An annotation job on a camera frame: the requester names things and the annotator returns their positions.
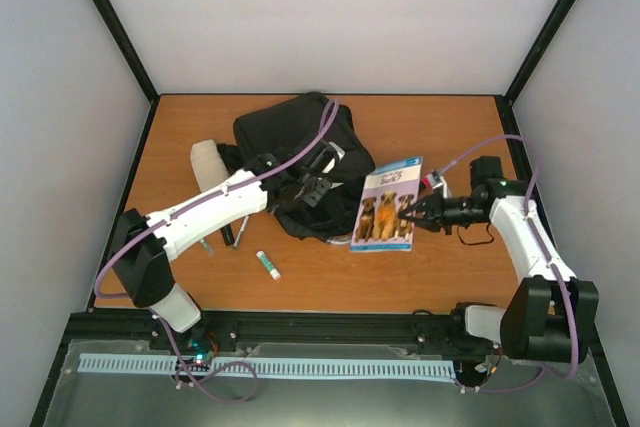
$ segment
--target black cable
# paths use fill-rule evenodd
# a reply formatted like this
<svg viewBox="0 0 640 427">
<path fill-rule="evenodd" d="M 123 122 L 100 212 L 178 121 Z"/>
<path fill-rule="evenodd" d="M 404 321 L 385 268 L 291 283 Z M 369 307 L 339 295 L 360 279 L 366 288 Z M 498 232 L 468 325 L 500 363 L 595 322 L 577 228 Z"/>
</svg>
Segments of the black cable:
<svg viewBox="0 0 640 427">
<path fill-rule="evenodd" d="M 493 234 L 489 232 L 489 227 L 491 227 L 491 224 L 487 224 L 487 227 L 485 230 L 487 231 L 487 234 L 489 234 L 489 237 L 491 237 L 491 240 L 482 240 L 480 242 L 473 242 L 473 243 L 466 242 L 460 235 L 459 225 L 456 226 L 456 234 L 458 234 L 458 239 L 460 239 L 460 242 L 462 243 L 462 245 L 466 245 L 467 247 L 475 247 L 476 245 L 489 245 L 489 244 L 493 244 L 493 241 L 496 240 Z"/>
<path fill-rule="evenodd" d="M 491 376 L 496 372 L 496 369 L 500 365 L 500 361 L 501 360 L 502 360 L 502 349 L 500 347 L 498 347 L 498 360 L 496 361 L 496 363 L 493 366 L 491 366 L 487 370 L 486 377 L 482 380 L 482 382 L 480 382 L 480 385 L 478 385 L 478 387 L 482 387 L 484 384 L 486 384 L 489 381 Z"/>
</svg>

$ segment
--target book cover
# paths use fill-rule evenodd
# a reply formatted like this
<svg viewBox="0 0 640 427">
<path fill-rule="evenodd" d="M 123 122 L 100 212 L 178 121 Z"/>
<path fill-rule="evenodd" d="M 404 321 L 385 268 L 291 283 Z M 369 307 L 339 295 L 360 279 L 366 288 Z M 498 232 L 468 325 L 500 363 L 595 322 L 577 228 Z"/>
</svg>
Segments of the book cover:
<svg viewBox="0 0 640 427">
<path fill-rule="evenodd" d="M 410 251 L 413 224 L 398 212 L 416 201 L 422 157 L 378 167 L 367 176 L 360 199 L 352 252 Z"/>
</svg>

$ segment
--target white wall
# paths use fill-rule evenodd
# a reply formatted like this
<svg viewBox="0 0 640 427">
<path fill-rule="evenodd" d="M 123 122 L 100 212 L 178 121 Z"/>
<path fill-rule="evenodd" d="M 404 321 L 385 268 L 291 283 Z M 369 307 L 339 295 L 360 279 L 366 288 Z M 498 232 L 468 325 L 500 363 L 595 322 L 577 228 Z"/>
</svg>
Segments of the white wall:
<svg viewBox="0 0 640 427">
<path fill-rule="evenodd" d="M 640 0 L 577 0 L 515 112 L 560 251 L 600 291 L 596 325 L 640 425 Z"/>
<path fill-rule="evenodd" d="M 555 0 L 112 0 L 160 92 L 503 93 Z"/>
<path fill-rule="evenodd" d="M 0 424 L 83 310 L 148 110 L 90 0 L 0 0 Z"/>
</svg>

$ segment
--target glue stick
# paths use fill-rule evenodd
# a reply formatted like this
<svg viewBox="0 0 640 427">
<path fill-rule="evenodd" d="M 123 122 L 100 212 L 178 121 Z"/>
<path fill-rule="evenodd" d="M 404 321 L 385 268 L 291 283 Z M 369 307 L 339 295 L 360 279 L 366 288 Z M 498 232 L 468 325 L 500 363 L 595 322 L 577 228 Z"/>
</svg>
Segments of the glue stick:
<svg viewBox="0 0 640 427">
<path fill-rule="evenodd" d="M 269 260 L 267 254 L 259 250 L 256 253 L 256 257 L 258 257 L 260 262 L 262 262 L 262 265 L 264 265 L 265 269 L 267 269 L 267 272 L 269 272 L 271 277 L 273 277 L 273 280 L 278 280 L 280 278 L 280 272 L 278 272 L 278 269 L 276 269 L 275 265 L 273 265 L 273 262 Z"/>
</svg>

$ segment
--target black frame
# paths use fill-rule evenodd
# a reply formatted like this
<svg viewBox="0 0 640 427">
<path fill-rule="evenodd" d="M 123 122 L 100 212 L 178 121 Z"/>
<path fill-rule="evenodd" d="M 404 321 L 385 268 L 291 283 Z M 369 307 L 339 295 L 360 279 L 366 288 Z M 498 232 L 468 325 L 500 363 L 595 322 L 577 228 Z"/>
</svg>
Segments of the black frame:
<svg viewBox="0 0 640 427">
<path fill-rule="evenodd" d="M 520 134 L 513 105 L 575 1 L 557 0 L 509 89 L 504 95 L 494 96 L 505 134 Z M 102 267 L 109 254 L 108 247 L 113 238 L 116 220 L 124 211 L 131 186 L 133 185 L 160 96 L 153 86 L 110 0 L 93 0 L 93 2 L 150 105 L 140 142 L 118 205 L 116 217 L 107 239 L 100 264 L 100 267 Z M 507 141 L 507 144 L 517 177 L 528 180 L 532 170 L 524 146 L 517 141 Z M 534 196 L 538 201 L 541 221 L 551 236 L 547 217 L 540 203 L 537 189 L 534 190 Z M 71 340 L 143 339 L 156 344 L 163 341 L 162 337 L 154 338 L 152 336 L 151 333 L 157 328 L 157 325 L 148 312 L 135 309 L 95 308 L 94 301 L 95 296 L 91 293 L 86 312 L 72 314 L 69 318 L 49 377 L 32 418 L 32 427 L 44 424 Z M 252 345 L 267 340 L 302 343 L 366 343 L 403 346 L 407 350 L 421 354 L 441 355 L 445 359 L 459 362 L 481 358 L 491 350 L 490 347 L 487 347 L 482 342 L 466 347 L 464 351 L 452 345 L 448 335 L 451 328 L 451 317 L 448 315 L 206 311 L 205 316 L 216 323 L 216 332 L 218 332 L 221 350 L 235 348 L 236 342 L 243 343 L 243 345 Z M 596 368 L 616 425 L 619 427 L 629 426 L 597 332 L 595 332 L 595 337 L 591 339 L 590 343 Z"/>
</svg>

